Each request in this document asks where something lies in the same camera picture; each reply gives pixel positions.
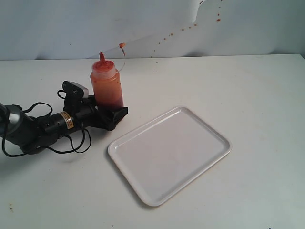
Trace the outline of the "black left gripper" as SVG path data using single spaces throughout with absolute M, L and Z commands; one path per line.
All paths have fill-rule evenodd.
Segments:
M 80 100 L 65 96 L 64 108 L 60 114 L 62 118 L 68 118 L 67 121 L 62 121 L 60 124 L 61 134 L 71 134 L 82 127 L 95 127 L 112 131 L 128 114 L 128 107 L 117 109 L 99 107 L 98 109 L 94 95 L 89 95 L 87 98 Z

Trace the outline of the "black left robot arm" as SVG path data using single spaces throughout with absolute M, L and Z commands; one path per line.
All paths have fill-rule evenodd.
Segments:
M 128 114 L 127 107 L 114 110 L 99 108 L 88 89 L 75 82 L 64 81 L 61 92 L 65 93 L 64 108 L 56 114 L 49 111 L 39 117 L 28 116 L 39 103 L 26 110 L 16 104 L 0 106 L 1 147 L 6 156 L 12 157 L 5 149 L 6 141 L 17 145 L 22 151 L 21 156 L 37 154 L 44 149 L 59 153 L 51 145 L 63 137 L 70 139 L 70 134 L 77 131 L 82 133 L 80 145 L 61 151 L 61 154 L 80 154 L 85 138 L 90 137 L 87 127 L 111 131 Z

